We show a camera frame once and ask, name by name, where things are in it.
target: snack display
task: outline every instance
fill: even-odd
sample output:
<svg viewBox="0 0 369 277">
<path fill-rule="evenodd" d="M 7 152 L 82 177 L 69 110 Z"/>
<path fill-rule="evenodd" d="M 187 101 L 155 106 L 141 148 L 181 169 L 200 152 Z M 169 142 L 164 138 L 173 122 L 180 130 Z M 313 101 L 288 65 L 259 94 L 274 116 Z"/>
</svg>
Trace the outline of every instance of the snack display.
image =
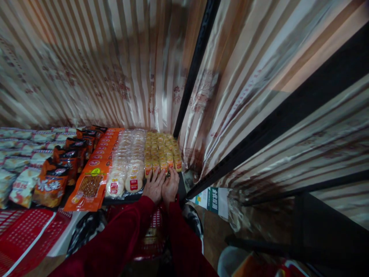
<svg viewBox="0 0 369 277">
<path fill-rule="evenodd" d="M 9 199 L 23 207 L 29 208 L 32 202 L 34 189 L 41 169 L 26 167 L 13 183 Z"/>
<path fill-rule="evenodd" d="M 47 159 L 37 180 L 33 201 L 49 208 L 60 204 L 68 180 L 69 168 Z"/>
<path fill-rule="evenodd" d="M 122 184 L 122 179 L 115 181 L 115 175 L 109 173 L 113 172 L 111 169 L 114 167 L 116 174 L 119 176 L 122 174 L 122 168 L 118 164 L 113 166 L 113 154 L 118 147 L 119 134 L 123 133 L 123 130 L 121 128 L 109 128 L 100 139 L 77 180 L 76 188 L 66 202 L 65 211 L 97 211 L 101 208 L 104 199 L 106 183 L 109 181 L 110 183 Z M 81 131 L 77 130 L 77 136 L 82 134 Z M 110 186 L 110 192 L 117 191 L 116 193 L 120 193 L 122 191 L 121 187 L 115 187 L 113 184 L 113 186 Z"/>
<path fill-rule="evenodd" d="M 170 134 L 147 132 L 145 144 L 145 177 L 148 177 L 150 170 L 155 170 L 160 166 L 160 170 L 168 173 L 168 168 L 172 167 L 177 172 L 182 171 L 181 152 L 177 141 Z"/>
<path fill-rule="evenodd" d="M 0 169 L 0 209 L 6 208 L 12 184 L 16 177 L 15 173 Z"/>
</svg>

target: shelf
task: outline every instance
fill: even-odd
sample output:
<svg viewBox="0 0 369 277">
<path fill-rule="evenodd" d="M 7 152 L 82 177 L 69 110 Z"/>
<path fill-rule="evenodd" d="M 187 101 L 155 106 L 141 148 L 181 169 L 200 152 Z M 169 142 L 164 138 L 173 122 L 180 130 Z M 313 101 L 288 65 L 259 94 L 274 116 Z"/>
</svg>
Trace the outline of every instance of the shelf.
<svg viewBox="0 0 369 277">
<path fill-rule="evenodd" d="M 178 194 L 180 201 L 186 197 L 186 187 L 185 182 L 183 180 L 183 174 L 178 174 L 180 177 L 180 183 L 178 185 Z M 110 205 L 123 205 L 123 204 L 131 204 L 138 201 L 141 198 L 141 194 L 133 194 L 130 196 L 126 196 L 124 200 L 120 199 L 109 199 L 105 198 L 103 201 L 103 206 L 110 206 Z"/>
</svg>

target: pretzel stick package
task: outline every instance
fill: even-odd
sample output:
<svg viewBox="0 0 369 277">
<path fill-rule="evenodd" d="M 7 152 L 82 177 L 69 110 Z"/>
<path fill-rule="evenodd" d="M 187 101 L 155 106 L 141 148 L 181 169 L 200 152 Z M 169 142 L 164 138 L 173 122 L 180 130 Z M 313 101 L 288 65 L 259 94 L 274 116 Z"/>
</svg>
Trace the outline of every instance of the pretzel stick package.
<svg viewBox="0 0 369 277">
<path fill-rule="evenodd" d="M 64 210 L 95 212 L 100 209 L 110 166 L 111 160 L 90 159 L 78 178 L 76 188 L 66 202 Z"/>
</svg>

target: plastic packaging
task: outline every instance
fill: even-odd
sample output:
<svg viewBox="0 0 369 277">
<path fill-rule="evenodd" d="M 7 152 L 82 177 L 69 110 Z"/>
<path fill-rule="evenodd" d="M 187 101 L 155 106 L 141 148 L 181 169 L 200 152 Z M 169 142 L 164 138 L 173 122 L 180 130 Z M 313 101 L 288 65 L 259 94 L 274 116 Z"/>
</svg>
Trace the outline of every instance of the plastic packaging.
<svg viewBox="0 0 369 277">
<path fill-rule="evenodd" d="M 43 166 L 43 163 L 50 157 L 52 157 L 53 151 L 52 150 L 33 150 L 32 157 L 30 160 L 31 167 L 39 167 Z"/>
<path fill-rule="evenodd" d="M 13 183 L 9 199 L 25 208 L 29 208 L 32 202 L 32 190 L 37 183 L 40 172 L 41 169 L 25 167 Z"/>
<path fill-rule="evenodd" d="M 18 144 L 16 138 L 2 138 L 0 139 L 0 148 L 13 148 Z"/>
<path fill-rule="evenodd" d="M 55 139 L 56 133 L 51 132 L 36 132 L 32 134 L 32 140 L 34 142 L 46 143 Z"/>
<path fill-rule="evenodd" d="M 29 165 L 30 160 L 31 157 L 9 156 L 4 160 L 3 169 L 20 173 L 25 166 Z"/>
<path fill-rule="evenodd" d="M 0 169 L 0 209 L 6 208 L 12 184 L 16 178 L 15 173 Z"/>
<path fill-rule="evenodd" d="M 59 206 L 68 180 L 69 168 L 47 159 L 37 180 L 33 201 L 49 208 Z"/>
</svg>

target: striped curtain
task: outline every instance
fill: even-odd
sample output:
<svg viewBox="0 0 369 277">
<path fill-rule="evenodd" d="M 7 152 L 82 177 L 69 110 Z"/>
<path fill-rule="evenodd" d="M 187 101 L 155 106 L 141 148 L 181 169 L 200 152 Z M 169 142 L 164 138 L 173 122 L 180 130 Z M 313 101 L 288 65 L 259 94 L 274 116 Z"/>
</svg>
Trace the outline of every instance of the striped curtain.
<svg viewBox="0 0 369 277">
<path fill-rule="evenodd" d="M 368 19 L 367 5 L 360 0 L 222 1 L 180 136 L 184 162 L 195 181 Z M 235 232 L 253 225 L 270 238 L 266 230 L 271 221 L 258 221 L 261 210 L 265 218 L 270 218 L 268 212 L 275 218 L 275 212 L 286 214 L 293 204 L 255 210 L 242 207 L 246 200 L 369 168 L 368 81 L 365 77 L 342 92 L 214 184 L 232 188 L 229 218 Z M 331 190 L 321 199 L 369 229 L 369 191 L 364 187 L 353 189 L 356 195 L 349 189 Z"/>
<path fill-rule="evenodd" d="M 0 124 L 173 132 L 205 5 L 1 1 Z"/>
</svg>

